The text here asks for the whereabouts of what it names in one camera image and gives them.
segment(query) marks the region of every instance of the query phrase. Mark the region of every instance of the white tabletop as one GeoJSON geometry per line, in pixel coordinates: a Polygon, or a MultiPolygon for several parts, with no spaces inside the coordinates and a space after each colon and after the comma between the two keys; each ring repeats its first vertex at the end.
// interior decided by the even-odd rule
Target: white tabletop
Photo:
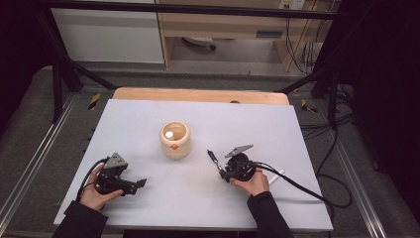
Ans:
{"type": "MultiPolygon", "coordinates": [[[[93,164],[118,152],[129,163],[122,179],[148,181],[136,195],[107,203],[108,226],[254,229],[248,196],[221,179],[207,155],[207,149],[213,151],[224,167],[225,155],[248,144],[254,145],[245,151],[250,160],[285,169],[286,176],[321,194],[292,106],[111,99],[54,224],[61,223],[93,164]],[[191,130],[192,150],[178,161],[160,149],[159,130],[170,121],[182,121],[191,130]]],[[[293,231],[333,229],[323,202],[281,178],[270,190],[293,231]]]]}

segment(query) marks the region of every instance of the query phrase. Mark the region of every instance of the small cup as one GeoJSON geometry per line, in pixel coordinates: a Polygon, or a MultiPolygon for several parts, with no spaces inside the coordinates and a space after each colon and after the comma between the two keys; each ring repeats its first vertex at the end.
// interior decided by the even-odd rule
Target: small cup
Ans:
{"type": "Polygon", "coordinates": [[[191,151],[191,132],[182,122],[174,121],[164,125],[159,137],[164,154],[171,159],[184,158],[191,151]]]}

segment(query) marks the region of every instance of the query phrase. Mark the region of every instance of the black sleeve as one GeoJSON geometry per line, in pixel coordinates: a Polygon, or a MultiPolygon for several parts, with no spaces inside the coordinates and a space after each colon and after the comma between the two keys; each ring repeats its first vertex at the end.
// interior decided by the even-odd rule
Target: black sleeve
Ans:
{"type": "Polygon", "coordinates": [[[100,238],[108,220],[99,211],[72,201],[52,238],[100,238]]]}
{"type": "Polygon", "coordinates": [[[293,237],[275,204],[271,192],[265,191],[248,199],[248,208],[257,223],[257,237],[293,237]]]}

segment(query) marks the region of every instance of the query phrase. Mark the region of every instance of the gray floor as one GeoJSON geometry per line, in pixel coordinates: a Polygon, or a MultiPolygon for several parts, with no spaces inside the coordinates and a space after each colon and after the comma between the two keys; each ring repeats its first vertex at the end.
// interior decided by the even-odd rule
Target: gray floor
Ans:
{"type": "MultiPolygon", "coordinates": [[[[172,58],[172,68],[138,68],[121,72],[120,68],[98,72],[106,79],[124,86],[179,87],[205,89],[237,89],[273,91],[302,77],[302,73],[284,73],[280,60],[273,53],[271,42],[219,40],[218,49],[191,46],[177,40],[172,58]]],[[[37,172],[20,206],[10,221],[6,233],[32,232],[43,237],[54,231],[53,219],[58,211],[57,203],[65,196],[83,150],[93,135],[92,129],[101,116],[107,98],[112,91],[100,89],[92,81],[82,93],[77,94],[75,103],[61,128],[43,164],[37,172]],[[93,111],[87,110],[96,91],[102,96],[93,111]]],[[[305,85],[289,94],[290,103],[296,108],[300,124],[323,122],[321,113],[301,110],[301,99],[310,107],[325,105],[325,100],[313,100],[307,93],[312,85],[305,85]]],[[[341,114],[350,112],[344,105],[338,105],[341,114]]],[[[4,204],[24,172],[32,155],[47,133],[53,118],[53,93],[51,72],[42,70],[25,96],[21,107],[10,120],[0,140],[0,168],[7,175],[0,182],[0,204],[4,204]]],[[[358,126],[351,123],[339,128],[343,142],[352,163],[361,178],[372,205],[388,237],[420,237],[420,228],[409,209],[398,194],[387,174],[372,168],[372,160],[361,137],[358,126]]],[[[316,170],[331,147],[328,133],[306,141],[308,152],[316,170]]],[[[347,183],[334,151],[322,172],[347,183]]],[[[330,180],[319,179],[326,197],[337,203],[344,203],[348,196],[344,190],[330,180]]],[[[370,237],[365,220],[356,202],[349,208],[336,208],[333,237],[370,237]]],[[[107,229],[106,233],[121,234],[120,230],[107,229]]]]}

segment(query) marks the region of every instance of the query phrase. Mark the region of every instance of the hand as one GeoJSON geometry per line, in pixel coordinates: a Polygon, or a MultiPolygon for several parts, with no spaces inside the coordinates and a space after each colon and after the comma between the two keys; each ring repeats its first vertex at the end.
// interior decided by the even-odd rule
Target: hand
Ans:
{"type": "Polygon", "coordinates": [[[104,165],[97,167],[89,176],[89,180],[87,181],[88,186],[84,188],[83,195],[81,196],[80,203],[90,207],[94,210],[99,211],[105,203],[110,200],[113,200],[123,194],[123,191],[116,190],[108,194],[100,194],[96,190],[96,180],[98,179],[98,174],[102,170],[104,165]]]}
{"type": "Polygon", "coordinates": [[[230,178],[229,182],[235,186],[242,188],[248,194],[256,196],[264,191],[269,191],[268,179],[263,174],[261,168],[257,168],[253,177],[248,181],[241,181],[235,178],[230,178]]]}

